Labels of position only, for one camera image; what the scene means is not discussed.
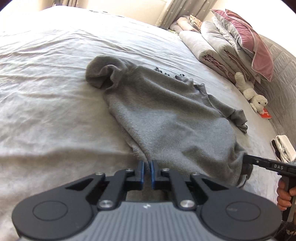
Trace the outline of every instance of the gray blanket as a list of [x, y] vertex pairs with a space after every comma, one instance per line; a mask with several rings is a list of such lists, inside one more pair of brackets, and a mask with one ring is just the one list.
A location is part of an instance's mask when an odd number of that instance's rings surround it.
[[204, 84], [109, 56], [89, 63], [86, 81], [106, 88], [109, 111], [138, 159], [156, 160], [182, 174], [200, 172], [230, 185], [245, 183], [245, 151], [227, 120], [246, 133], [244, 112], [208, 95]]

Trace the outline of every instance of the human hand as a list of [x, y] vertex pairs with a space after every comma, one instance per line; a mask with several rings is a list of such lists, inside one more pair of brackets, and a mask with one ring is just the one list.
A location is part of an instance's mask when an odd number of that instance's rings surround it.
[[291, 207], [290, 200], [292, 196], [296, 195], [296, 187], [291, 188], [289, 192], [286, 192], [284, 189], [285, 183], [282, 179], [280, 179], [276, 192], [278, 194], [277, 206], [281, 211], [285, 211], [288, 207]]

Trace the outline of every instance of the white bedsheet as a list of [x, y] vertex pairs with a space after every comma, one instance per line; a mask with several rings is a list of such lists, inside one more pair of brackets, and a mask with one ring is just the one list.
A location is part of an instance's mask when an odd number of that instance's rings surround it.
[[[0, 33], [0, 240], [17, 238], [11, 212], [22, 199], [96, 171], [108, 175], [136, 160], [102, 91], [84, 80], [97, 55], [124, 57], [185, 74], [243, 109], [248, 133], [234, 127], [249, 154], [274, 159], [268, 120], [228, 80], [200, 63], [177, 35], [129, 18], [57, 6]], [[254, 167], [246, 190], [275, 201], [278, 176]]]

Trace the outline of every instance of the white stuffed toy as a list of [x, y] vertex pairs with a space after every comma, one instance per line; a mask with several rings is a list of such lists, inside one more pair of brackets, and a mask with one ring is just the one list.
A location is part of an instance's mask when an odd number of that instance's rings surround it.
[[264, 106], [267, 105], [267, 99], [263, 95], [258, 95], [254, 90], [254, 85], [250, 81], [245, 81], [244, 75], [241, 72], [237, 72], [234, 76], [236, 83], [235, 86], [244, 97], [250, 101], [250, 106], [255, 112], [259, 114], [264, 114]]

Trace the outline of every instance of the black gripper frame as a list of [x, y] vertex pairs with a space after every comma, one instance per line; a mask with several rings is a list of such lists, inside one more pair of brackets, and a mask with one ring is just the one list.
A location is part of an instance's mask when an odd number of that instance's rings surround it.
[[[282, 176], [282, 180], [285, 183], [286, 192], [289, 192], [291, 188], [296, 186], [296, 166], [293, 165], [293, 162], [291, 165], [267, 158], [245, 155], [243, 158], [243, 163], [257, 165], [267, 170], [277, 172], [278, 175]], [[292, 222], [294, 219], [294, 213], [296, 210], [296, 196], [291, 198], [290, 203], [291, 207], [288, 207], [282, 212], [283, 221]]]
[[97, 172], [21, 201], [12, 213], [20, 241], [263, 241], [281, 223], [269, 200], [206, 175], [149, 165], [152, 189], [166, 193], [165, 201], [126, 201], [128, 191], [143, 189], [142, 161], [114, 176]]

